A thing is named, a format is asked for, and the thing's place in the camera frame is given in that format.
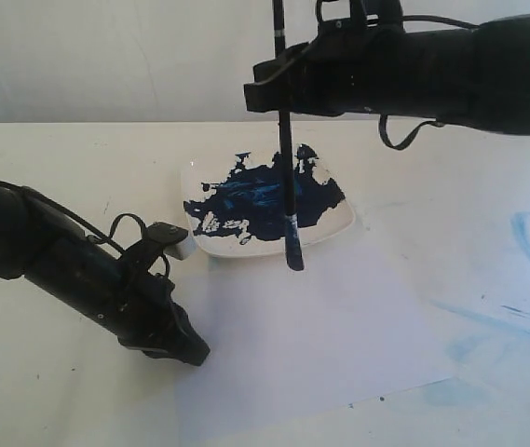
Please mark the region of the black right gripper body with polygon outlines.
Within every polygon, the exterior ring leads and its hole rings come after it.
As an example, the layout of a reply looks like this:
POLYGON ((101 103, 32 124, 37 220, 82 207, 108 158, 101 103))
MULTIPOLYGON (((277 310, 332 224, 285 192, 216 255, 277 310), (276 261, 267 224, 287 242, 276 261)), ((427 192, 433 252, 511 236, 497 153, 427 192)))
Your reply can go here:
POLYGON ((300 53, 299 112, 432 115, 432 32, 407 33, 398 1, 381 1, 368 21, 365 1, 349 16, 325 20, 315 4, 318 35, 300 53))

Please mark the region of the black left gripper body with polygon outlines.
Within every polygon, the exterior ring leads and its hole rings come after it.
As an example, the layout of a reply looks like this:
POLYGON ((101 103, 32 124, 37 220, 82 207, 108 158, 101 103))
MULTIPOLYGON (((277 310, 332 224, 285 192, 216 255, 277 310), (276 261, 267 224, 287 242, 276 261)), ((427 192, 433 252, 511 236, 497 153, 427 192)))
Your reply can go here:
POLYGON ((142 239, 116 258, 86 239, 59 239, 24 277, 123 342, 172 344, 173 286, 148 272, 163 252, 142 239))

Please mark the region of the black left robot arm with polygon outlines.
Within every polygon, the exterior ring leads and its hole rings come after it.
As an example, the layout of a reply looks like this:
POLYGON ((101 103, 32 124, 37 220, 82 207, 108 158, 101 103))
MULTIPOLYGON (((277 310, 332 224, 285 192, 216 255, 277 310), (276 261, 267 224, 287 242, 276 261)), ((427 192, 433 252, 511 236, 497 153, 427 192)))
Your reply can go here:
POLYGON ((153 274, 157 260, 182 260, 186 229, 137 215, 137 242, 124 249, 32 188, 0 181, 0 278, 25 278, 94 321, 127 349, 151 359, 199 366, 210 354, 185 310, 171 295, 168 272, 153 274))

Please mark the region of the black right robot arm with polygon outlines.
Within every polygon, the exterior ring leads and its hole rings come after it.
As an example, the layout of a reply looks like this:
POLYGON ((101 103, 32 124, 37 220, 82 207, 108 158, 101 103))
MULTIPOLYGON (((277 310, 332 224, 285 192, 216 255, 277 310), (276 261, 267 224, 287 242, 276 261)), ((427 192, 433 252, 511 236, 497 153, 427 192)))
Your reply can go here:
POLYGON ((426 118, 530 136, 530 15, 409 33, 397 1, 353 1, 316 38, 253 69, 247 109, 426 118))

